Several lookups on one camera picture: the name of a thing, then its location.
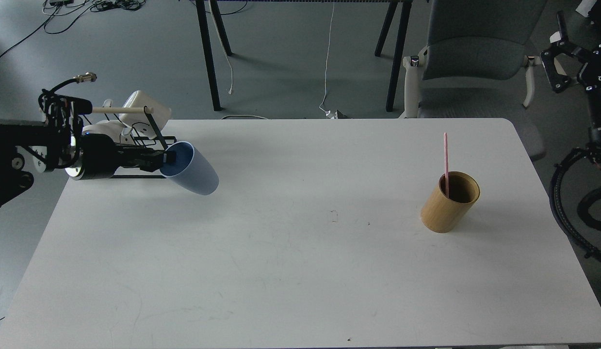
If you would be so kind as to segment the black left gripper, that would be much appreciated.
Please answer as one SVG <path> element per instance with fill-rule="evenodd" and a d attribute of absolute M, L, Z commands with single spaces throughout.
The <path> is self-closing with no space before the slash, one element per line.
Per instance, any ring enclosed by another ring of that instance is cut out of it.
<path fill-rule="evenodd" d="M 153 173 L 165 163 L 174 163 L 176 151 L 156 150 L 139 145 L 116 145 L 110 136 L 87 133 L 80 137 L 81 154 L 77 163 L 67 169 L 74 180 L 112 177 L 119 167 Z"/>

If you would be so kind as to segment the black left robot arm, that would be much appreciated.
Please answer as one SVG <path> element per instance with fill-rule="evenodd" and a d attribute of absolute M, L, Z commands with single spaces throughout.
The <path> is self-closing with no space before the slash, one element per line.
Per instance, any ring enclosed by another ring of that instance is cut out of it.
<path fill-rule="evenodd" d="M 72 83 L 94 82 L 96 74 L 76 75 L 52 89 L 43 89 L 38 98 L 39 108 L 45 115 L 43 121 L 7 121 L 0 119 L 0 208 L 29 190 L 34 183 L 33 174 L 25 171 L 23 149 L 35 159 L 41 173 L 56 169 L 74 169 L 76 180 L 105 179 L 112 177 L 118 168 L 137 168 L 154 172 L 172 165 L 178 153 L 170 150 L 166 137 L 153 118 L 153 108 L 136 108 L 136 113 L 147 117 L 156 141 L 162 149 L 143 145 L 120 144 L 108 135 L 83 132 L 83 116 L 94 113 L 87 99 L 59 95 L 58 89 Z"/>

